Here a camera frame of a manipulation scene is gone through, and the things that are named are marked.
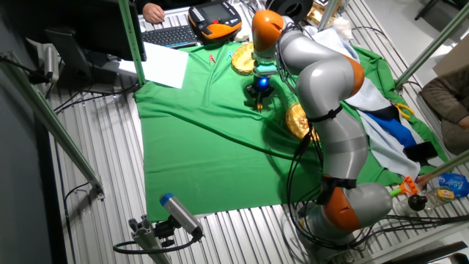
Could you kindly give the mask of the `person's bare hand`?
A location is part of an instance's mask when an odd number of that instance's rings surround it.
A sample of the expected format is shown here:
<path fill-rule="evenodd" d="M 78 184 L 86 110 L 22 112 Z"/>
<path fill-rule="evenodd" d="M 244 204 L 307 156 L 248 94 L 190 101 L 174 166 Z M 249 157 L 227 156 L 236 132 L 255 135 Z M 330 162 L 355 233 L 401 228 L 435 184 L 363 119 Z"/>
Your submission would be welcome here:
<path fill-rule="evenodd" d="M 142 14 L 148 23 L 161 23 L 165 18 L 165 12 L 163 9 L 159 5 L 153 3 L 145 4 Z"/>

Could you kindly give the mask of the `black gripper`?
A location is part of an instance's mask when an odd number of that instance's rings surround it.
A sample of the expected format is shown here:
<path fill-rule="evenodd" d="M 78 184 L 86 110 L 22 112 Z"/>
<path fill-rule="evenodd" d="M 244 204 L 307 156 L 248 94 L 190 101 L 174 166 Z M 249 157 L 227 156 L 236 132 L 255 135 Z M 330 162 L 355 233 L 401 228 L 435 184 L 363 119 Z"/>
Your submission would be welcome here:
<path fill-rule="evenodd" d="M 273 90 L 274 88 L 270 85 L 269 77 L 254 76 L 253 84 L 247 87 L 248 94 L 254 98 L 254 110 L 263 110 L 263 100 L 269 97 Z"/>

